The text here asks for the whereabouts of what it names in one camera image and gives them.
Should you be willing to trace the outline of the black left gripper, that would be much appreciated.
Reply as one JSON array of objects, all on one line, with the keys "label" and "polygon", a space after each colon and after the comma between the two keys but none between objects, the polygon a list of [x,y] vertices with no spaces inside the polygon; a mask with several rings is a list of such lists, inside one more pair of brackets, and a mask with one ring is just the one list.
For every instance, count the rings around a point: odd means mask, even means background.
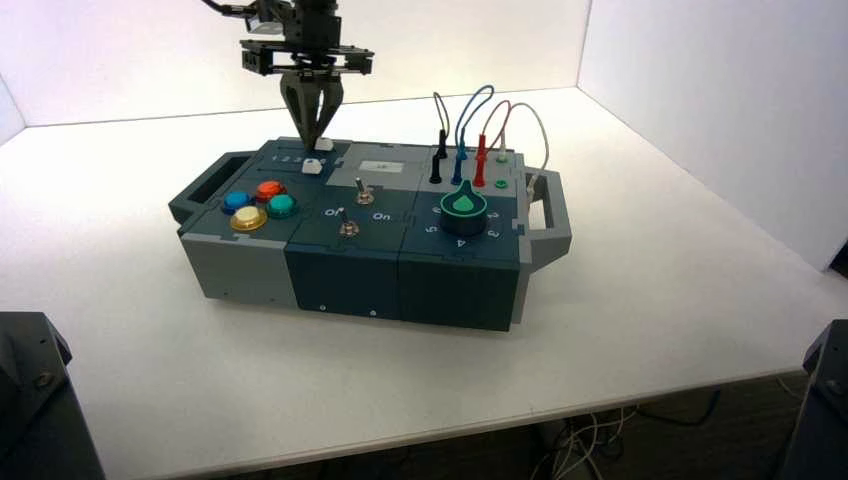
[{"label": "black left gripper", "polygon": [[284,73],[282,97],[304,147],[314,148],[342,104],[340,74],[370,74],[374,52],[341,44],[341,18],[334,15],[271,21],[254,16],[246,26],[251,34],[273,38],[242,40],[242,67],[262,76]]}]

